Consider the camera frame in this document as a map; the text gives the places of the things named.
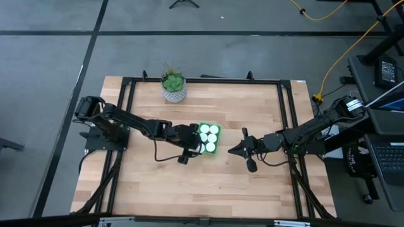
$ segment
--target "desk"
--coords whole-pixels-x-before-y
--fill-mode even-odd
[[[117,103],[122,77],[107,76],[101,97]],[[299,124],[312,118],[304,81],[291,81]],[[160,83],[137,82],[131,113],[147,119],[165,119],[176,124],[208,122],[222,126],[216,156],[202,155],[181,165],[176,160],[157,163],[153,142],[131,131],[123,154],[113,214],[132,216],[213,217],[213,218],[296,218],[288,165],[268,167],[257,161],[258,171],[249,173],[246,162],[227,150],[242,139],[242,127],[250,134],[282,129],[277,88],[268,84],[188,83],[187,97],[178,104],[167,102]],[[158,157],[181,154],[182,149],[158,142]],[[91,154],[83,162],[72,211],[81,208],[98,187],[105,151]],[[268,154],[266,160],[279,163],[283,152]],[[324,163],[306,156],[311,189],[328,212],[336,215]],[[109,190],[104,194],[105,211]],[[304,193],[300,190],[304,214]]]
[[[404,68],[404,57],[394,57],[397,65]],[[386,90],[376,88],[374,82],[374,66],[365,66],[360,63],[358,57],[349,58],[349,66],[352,76],[355,78],[360,95],[364,103],[369,103],[382,95]],[[374,129],[379,135],[402,135],[404,129],[404,121],[402,121],[402,113],[387,112],[383,110],[368,109],[370,119],[372,120]]]

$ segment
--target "succulent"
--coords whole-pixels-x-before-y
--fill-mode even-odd
[[[169,66],[165,63],[165,68],[166,70],[162,74],[163,87],[171,93],[181,91],[184,86],[184,77],[182,76],[182,73],[176,72],[175,68],[172,67],[172,64]]]

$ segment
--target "tripod stand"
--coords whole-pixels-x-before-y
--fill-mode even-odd
[[[172,9],[174,6],[176,6],[177,3],[187,1],[193,4],[195,7],[199,8],[198,4],[194,3],[192,0],[176,0],[170,7],[169,9]]]

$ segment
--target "floor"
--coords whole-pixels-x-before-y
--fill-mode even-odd
[[[209,74],[245,78],[252,71],[255,78],[306,80],[312,95],[318,92],[332,63],[358,37],[247,36],[230,32],[366,31],[376,17],[368,3],[348,3],[327,20],[309,21],[286,0],[195,0],[199,9],[180,3],[169,10],[171,2],[174,0],[109,1],[97,26],[103,0],[0,1],[0,96],[4,97],[0,99],[0,137],[25,144],[22,153],[4,149],[0,154],[0,219],[31,215],[75,88],[81,90],[79,96],[99,95],[104,76],[139,76],[143,69],[158,76],[162,63],[167,61],[181,67],[186,77]],[[315,0],[297,2],[313,17],[321,17],[339,5]],[[391,1],[377,2],[383,12],[391,6]],[[396,11],[388,16],[388,22],[391,27],[401,23]],[[92,37],[91,32],[66,32],[94,29],[144,33]],[[48,30],[60,32],[24,32]],[[170,35],[152,31],[195,33]],[[211,32],[202,35],[198,31]],[[375,31],[381,32],[383,27],[379,25]],[[350,55],[364,54],[380,41],[380,37],[368,37]],[[392,49],[388,54],[397,52]],[[344,58],[330,74],[325,93],[340,86],[339,76],[348,76],[346,66]],[[81,81],[77,83],[79,74],[84,78],[81,89]],[[352,90],[356,87],[348,85],[329,95],[322,108]],[[75,124],[69,128],[44,216],[69,212],[85,143],[78,133],[84,129]],[[395,226],[404,223],[401,213],[390,211],[380,185],[377,187],[382,199],[366,205],[360,197],[363,182],[348,177],[338,160],[328,160],[326,164],[339,218]]]

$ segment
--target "white plant pot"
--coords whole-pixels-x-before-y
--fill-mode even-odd
[[[187,83],[185,79],[184,79],[184,86],[182,86],[181,91],[169,92],[164,88],[163,82],[162,82],[162,88],[165,99],[171,103],[179,103],[183,101],[187,96]]]

